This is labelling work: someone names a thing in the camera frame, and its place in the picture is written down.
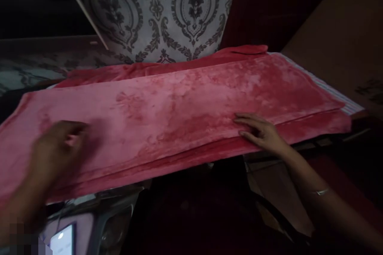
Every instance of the white striped fabric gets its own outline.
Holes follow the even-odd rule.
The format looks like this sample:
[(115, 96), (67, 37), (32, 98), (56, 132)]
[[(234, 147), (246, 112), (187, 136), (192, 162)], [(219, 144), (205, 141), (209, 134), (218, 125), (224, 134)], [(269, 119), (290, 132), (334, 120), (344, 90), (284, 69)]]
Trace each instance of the white striped fabric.
[(341, 102), (344, 102), (345, 103), (345, 106), (342, 108), (342, 111), (345, 112), (347, 115), (353, 115), (353, 114), (356, 114), (357, 112), (360, 112), (362, 110), (364, 110), (365, 108), (358, 105), (356, 102), (350, 100), (348, 97), (346, 97), (345, 95), (343, 95), (342, 93), (338, 92), (336, 89), (332, 88), (331, 86), (329, 86), (328, 84), (326, 84), (325, 81), (319, 79), (318, 77), (316, 77), (315, 75), (313, 75), (312, 73), (310, 73), (309, 71), (305, 70), (304, 68), (302, 68), (300, 65), (298, 65), (297, 63), (295, 63), (293, 60), (289, 59), (288, 57), (286, 57), (285, 55), (281, 54), (281, 53), (269, 53), (270, 55), (271, 54), (276, 54), (276, 55), (279, 55), (281, 57), (283, 57), (284, 59), (286, 59), (286, 61), (288, 61), (290, 64), (292, 64), (294, 67), (300, 69), (302, 72), (306, 73), (307, 75), (309, 75), (309, 77), (314, 81), (314, 83), (316, 83), (319, 87), (321, 87), (322, 89), (326, 90), (328, 93), (330, 93), (333, 97), (335, 97), (337, 100), (341, 101)]

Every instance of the left hand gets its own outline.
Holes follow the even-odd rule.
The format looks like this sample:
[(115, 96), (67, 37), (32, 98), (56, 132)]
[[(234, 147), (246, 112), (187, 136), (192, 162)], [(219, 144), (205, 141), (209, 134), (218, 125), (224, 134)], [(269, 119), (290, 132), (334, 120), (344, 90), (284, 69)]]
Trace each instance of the left hand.
[(79, 159), (87, 124), (60, 121), (33, 144), (28, 176), (51, 185)]

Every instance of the cardboard box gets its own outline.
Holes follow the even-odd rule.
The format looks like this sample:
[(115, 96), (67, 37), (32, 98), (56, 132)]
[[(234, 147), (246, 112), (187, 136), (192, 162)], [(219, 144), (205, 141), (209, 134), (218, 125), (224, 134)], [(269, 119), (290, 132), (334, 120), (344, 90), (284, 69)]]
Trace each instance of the cardboard box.
[(383, 118), (383, 0), (323, 0), (282, 53)]

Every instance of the wrist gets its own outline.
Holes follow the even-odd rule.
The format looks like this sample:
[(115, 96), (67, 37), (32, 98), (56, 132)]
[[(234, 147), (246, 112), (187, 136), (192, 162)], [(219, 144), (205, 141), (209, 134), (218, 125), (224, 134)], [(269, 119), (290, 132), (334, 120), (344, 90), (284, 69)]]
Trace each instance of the wrist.
[(286, 145), (286, 147), (283, 148), (277, 155), (281, 160), (283, 160), (285, 162), (297, 161), (297, 160), (301, 159), (301, 157), (302, 157), (290, 145)]
[(42, 193), (47, 192), (52, 184), (53, 181), (49, 179), (49, 177), (42, 176), (33, 172), (29, 172), (22, 183), (22, 185), (26, 188)]

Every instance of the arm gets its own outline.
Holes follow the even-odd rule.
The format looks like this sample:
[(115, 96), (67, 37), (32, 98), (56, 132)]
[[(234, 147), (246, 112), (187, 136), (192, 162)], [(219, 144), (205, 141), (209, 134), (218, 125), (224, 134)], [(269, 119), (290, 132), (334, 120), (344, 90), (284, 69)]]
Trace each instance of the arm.
[[(85, 141), (86, 124), (61, 121), (35, 141), (25, 179), (0, 214), (0, 246), (13, 236), (29, 233), (30, 224), (45, 204), (50, 188), (77, 161)], [(70, 135), (77, 135), (70, 145)]]
[[(240, 131), (240, 135), (286, 163), (301, 196), (323, 220), (347, 238), (383, 253), (383, 237), (378, 231), (327, 185), (307, 161), (280, 137), (271, 123), (255, 114), (236, 116), (236, 123), (246, 124), (259, 131), (258, 136), (246, 131)], [(323, 190), (323, 195), (316, 193)]]

